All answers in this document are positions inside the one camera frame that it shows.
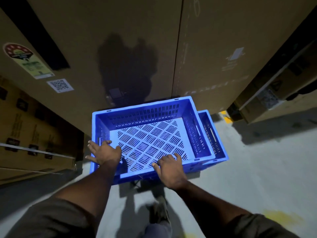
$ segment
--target shoe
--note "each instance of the shoe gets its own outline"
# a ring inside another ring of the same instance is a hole
[[[162,221],[166,221],[171,225],[170,218],[167,212],[166,200],[163,196],[157,198],[157,203],[155,203],[150,208],[150,223],[161,223]]]

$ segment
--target blue plastic crate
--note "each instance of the blue plastic crate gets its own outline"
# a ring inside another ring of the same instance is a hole
[[[211,166],[214,166],[215,164],[219,164],[229,159],[208,110],[198,111],[198,115],[203,124],[204,131],[206,132],[206,135],[212,146],[212,149],[215,153],[216,158],[204,164],[196,165],[192,169],[192,172],[207,169]]]
[[[156,178],[151,164],[166,154],[180,154],[185,172],[215,159],[191,97],[94,112],[92,140],[121,147],[114,184]]]

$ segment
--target warehouse aisle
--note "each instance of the warehouse aisle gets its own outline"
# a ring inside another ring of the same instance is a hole
[[[312,237],[317,232],[316,115],[317,109],[312,109],[249,126],[244,121],[227,124],[221,119],[215,125],[230,160],[200,172],[191,181],[233,204],[265,214],[302,238]],[[89,163],[83,168],[76,180],[88,174]],[[173,236],[203,237],[183,201],[171,190],[164,192],[171,208]],[[6,199],[16,199],[6,194]],[[137,237],[148,221],[145,204],[153,201],[151,191],[137,193],[129,184],[113,186],[97,237]],[[0,237],[27,207],[1,220]]]

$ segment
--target concrete floor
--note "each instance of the concrete floor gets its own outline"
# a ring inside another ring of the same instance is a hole
[[[200,172],[191,181],[254,213],[263,213],[303,238],[317,233],[317,109],[252,125],[226,124],[213,116],[230,160]],[[89,163],[83,174],[89,173]],[[0,189],[0,237],[26,209],[66,184],[69,174],[43,176]],[[204,237],[183,201],[164,189],[174,237]],[[97,237],[137,237],[148,222],[151,191],[129,184],[111,188]]]

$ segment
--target left hand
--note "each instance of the left hand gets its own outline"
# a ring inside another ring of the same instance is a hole
[[[105,140],[102,142],[101,146],[99,146],[91,140],[88,141],[88,148],[95,157],[86,156],[85,158],[99,165],[102,165],[107,161],[111,161],[110,163],[113,163],[117,166],[120,162],[122,151],[120,146],[112,148],[109,145],[111,143],[111,140]]]

